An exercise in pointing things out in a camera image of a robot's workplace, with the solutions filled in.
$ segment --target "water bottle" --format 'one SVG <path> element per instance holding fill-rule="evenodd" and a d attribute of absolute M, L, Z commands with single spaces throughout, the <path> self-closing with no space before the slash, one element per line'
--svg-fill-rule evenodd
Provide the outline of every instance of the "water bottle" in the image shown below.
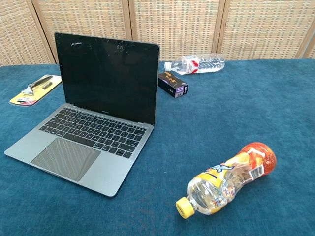
<path fill-rule="evenodd" d="M 225 65 L 222 54 L 211 53 L 201 55 L 182 56 L 175 61 L 164 64 L 165 71 L 175 71 L 181 75 L 216 72 Z"/>
<path fill-rule="evenodd" d="M 193 178 L 187 197 L 176 202 L 180 215 L 187 219 L 195 211 L 210 215 L 231 202 L 247 183 L 273 171 L 277 159 L 263 143 L 250 143 L 225 163 L 213 166 Z"/>

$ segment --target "laptop screen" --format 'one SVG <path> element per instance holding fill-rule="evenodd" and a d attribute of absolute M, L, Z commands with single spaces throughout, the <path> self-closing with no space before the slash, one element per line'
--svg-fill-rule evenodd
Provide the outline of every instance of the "laptop screen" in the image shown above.
<path fill-rule="evenodd" d="M 63 33 L 55 40 L 67 103 L 155 123 L 158 45 Z"/>

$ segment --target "bottle label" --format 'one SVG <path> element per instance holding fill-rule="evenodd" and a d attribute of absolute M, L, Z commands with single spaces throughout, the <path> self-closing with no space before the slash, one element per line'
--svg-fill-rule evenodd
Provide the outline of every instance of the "bottle label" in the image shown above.
<path fill-rule="evenodd" d="M 264 174 L 262 164 L 262 156 L 252 155 L 253 151 L 242 152 L 233 158 L 227 160 L 225 163 L 213 166 L 205 172 L 197 175 L 195 178 L 201 178 L 210 182 L 216 188 L 220 188 L 224 177 L 228 171 L 233 170 L 236 166 L 248 166 L 250 169 L 251 181 Z"/>
<path fill-rule="evenodd" d="M 186 56 L 186 74 L 193 74 L 198 72 L 199 58 L 196 56 Z"/>

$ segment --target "gray laptop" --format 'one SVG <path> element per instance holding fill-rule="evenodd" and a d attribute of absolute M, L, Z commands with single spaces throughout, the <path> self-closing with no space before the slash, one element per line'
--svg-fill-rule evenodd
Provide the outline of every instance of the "gray laptop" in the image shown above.
<path fill-rule="evenodd" d="M 159 47 L 64 33 L 55 40 L 66 103 L 5 154 L 114 196 L 154 128 Z"/>

